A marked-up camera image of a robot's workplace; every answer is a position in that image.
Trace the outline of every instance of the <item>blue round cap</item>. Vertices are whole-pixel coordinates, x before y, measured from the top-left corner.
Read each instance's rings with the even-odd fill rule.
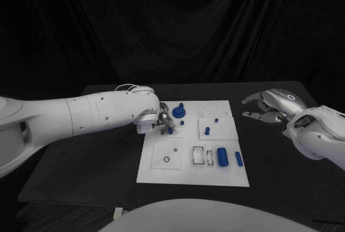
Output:
[[[181,118],[181,117],[185,116],[185,109],[181,106],[174,108],[172,116],[176,117],[176,118]]]

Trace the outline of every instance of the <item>table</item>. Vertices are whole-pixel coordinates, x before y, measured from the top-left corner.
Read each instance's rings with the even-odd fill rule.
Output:
[[[90,85],[82,95],[117,85]],[[18,200],[138,208],[171,199],[234,203],[287,219],[345,220],[345,172],[327,160],[307,159],[271,126],[244,116],[260,111],[241,100],[270,88],[291,91],[317,106],[296,81],[148,85],[161,101],[228,100],[235,122],[248,188],[138,184],[143,135],[133,124],[53,142],[23,187]]]

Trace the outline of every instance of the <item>white board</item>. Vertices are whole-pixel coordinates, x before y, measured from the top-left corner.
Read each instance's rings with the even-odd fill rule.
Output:
[[[235,158],[235,151],[241,153],[241,149],[228,101],[163,103],[176,129],[169,135],[165,126],[159,126],[145,134],[136,182],[248,187],[244,160],[241,158],[243,166],[238,166]],[[179,103],[185,116],[178,119],[172,116],[172,109]],[[218,164],[217,148],[225,148],[225,167]],[[195,161],[204,161],[204,164],[195,164]]]

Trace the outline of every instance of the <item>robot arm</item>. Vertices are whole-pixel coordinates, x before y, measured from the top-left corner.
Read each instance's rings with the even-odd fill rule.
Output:
[[[0,177],[53,141],[129,123],[139,134],[156,124],[175,129],[168,107],[149,87],[43,101],[0,97]]]
[[[287,119],[281,133],[291,139],[299,152],[313,160],[327,158],[345,170],[343,114],[326,106],[307,109],[300,98],[281,89],[255,93],[241,103],[253,100],[264,113],[244,112],[243,116],[273,125]]]

